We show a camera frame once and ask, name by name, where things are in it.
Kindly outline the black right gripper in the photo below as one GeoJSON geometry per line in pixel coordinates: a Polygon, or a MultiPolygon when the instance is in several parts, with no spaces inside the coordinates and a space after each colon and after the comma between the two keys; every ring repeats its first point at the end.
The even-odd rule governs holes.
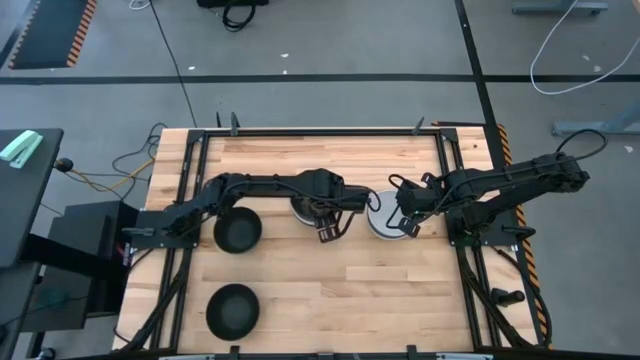
{"type": "Polygon", "coordinates": [[[422,181],[424,186],[402,177],[396,193],[396,203],[405,216],[400,219],[398,227],[411,238],[417,237],[421,227],[409,218],[439,215],[443,210],[443,177],[427,172],[423,174],[422,181]]]}

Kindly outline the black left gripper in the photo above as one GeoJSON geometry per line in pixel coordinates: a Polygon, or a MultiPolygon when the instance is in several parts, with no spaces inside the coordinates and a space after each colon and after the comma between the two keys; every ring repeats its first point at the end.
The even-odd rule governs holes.
{"type": "Polygon", "coordinates": [[[344,226],[339,230],[339,223],[335,217],[320,217],[315,219],[315,227],[321,243],[328,243],[344,236],[349,230],[356,213],[362,213],[370,202],[372,190],[367,187],[344,187],[339,195],[323,200],[319,208],[327,211],[350,213],[344,226]]]}

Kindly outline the white ribbed bowl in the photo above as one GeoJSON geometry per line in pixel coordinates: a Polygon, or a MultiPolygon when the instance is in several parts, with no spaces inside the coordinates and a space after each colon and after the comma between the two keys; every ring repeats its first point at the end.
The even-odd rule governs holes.
{"type": "Polygon", "coordinates": [[[303,224],[314,227],[316,219],[316,209],[307,198],[291,198],[291,209],[294,216],[303,224]]]}
{"type": "Polygon", "coordinates": [[[395,241],[406,237],[396,229],[402,219],[402,213],[396,209],[396,190],[384,190],[369,194],[367,221],[370,230],[382,240],[395,241]]]}

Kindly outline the dark grey bowl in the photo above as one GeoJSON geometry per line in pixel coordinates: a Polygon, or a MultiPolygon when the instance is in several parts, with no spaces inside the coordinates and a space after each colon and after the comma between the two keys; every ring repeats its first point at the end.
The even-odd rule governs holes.
{"type": "Polygon", "coordinates": [[[261,239],[262,222],[250,208],[234,207],[216,218],[213,234],[219,249],[241,254],[254,248],[261,239]]]}
{"type": "Polygon", "coordinates": [[[256,326],[260,303],[246,285],[232,283],[219,288],[209,299],[205,320],[210,332],[225,341],[246,337],[256,326]]]}

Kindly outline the grey desk foot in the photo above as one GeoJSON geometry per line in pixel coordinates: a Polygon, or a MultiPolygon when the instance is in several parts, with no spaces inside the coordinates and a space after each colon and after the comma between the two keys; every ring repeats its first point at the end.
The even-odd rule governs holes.
{"type": "Polygon", "coordinates": [[[640,101],[606,121],[555,122],[551,134],[564,136],[581,130],[595,130],[606,135],[640,135],[640,101]]]}
{"type": "Polygon", "coordinates": [[[511,8],[514,15],[565,13],[569,9],[596,16],[609,6],[604,1],[589,0],[515,0],[511,8]]]}

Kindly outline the black cabinet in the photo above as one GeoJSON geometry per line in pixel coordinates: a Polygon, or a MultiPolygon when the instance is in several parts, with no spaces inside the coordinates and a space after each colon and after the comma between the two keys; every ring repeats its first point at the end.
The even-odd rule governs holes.
{"type": "Polygon", "coordinates": [[[29,235],[20,258],[46,267],[35,286],[24,332],[74,330],[88,317],[120,311],[130,240],[122,233],[138,211],[122,202],[73,205],[53,219],[49,234],[29,235]]]}

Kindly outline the black equipment box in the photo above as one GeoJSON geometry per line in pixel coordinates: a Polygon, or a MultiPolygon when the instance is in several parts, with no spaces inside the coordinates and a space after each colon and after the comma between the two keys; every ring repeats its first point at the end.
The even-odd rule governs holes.
{"type": "Polygon", "coordinates": [[[202,8],[221,8],[227,6],[266,6],[270,0],[196,0],[196,3],[202,8]]]}

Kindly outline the black desk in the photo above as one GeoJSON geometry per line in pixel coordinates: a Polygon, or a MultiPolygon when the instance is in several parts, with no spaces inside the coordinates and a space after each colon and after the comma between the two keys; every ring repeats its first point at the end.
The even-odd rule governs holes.
{"type": "Polygon", "coordinates": [[[60,128],[0,130],[0,151],[25,130],[44,139],[21,169],[0,160],[0,268],[20,259],[64,135],[60,128]]]}

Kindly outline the light green stapler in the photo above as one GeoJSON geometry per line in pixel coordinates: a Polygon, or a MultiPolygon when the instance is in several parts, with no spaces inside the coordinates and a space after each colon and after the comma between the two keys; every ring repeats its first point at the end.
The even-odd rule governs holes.
{"type": "Polygon", "coordinates": [[[33,130],[25,130],[0,151],[0,160],[21,169],[33,155],[44,137],[33,130]]]}

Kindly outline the black orange-striped floor mat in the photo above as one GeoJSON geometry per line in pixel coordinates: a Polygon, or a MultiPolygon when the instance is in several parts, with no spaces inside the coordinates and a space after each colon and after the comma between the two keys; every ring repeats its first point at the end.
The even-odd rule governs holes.
{"type": "Polygon", "coordinates": [[[35,0],[7,67],[75,67],[96,10],[97,0],[35,0]]]}

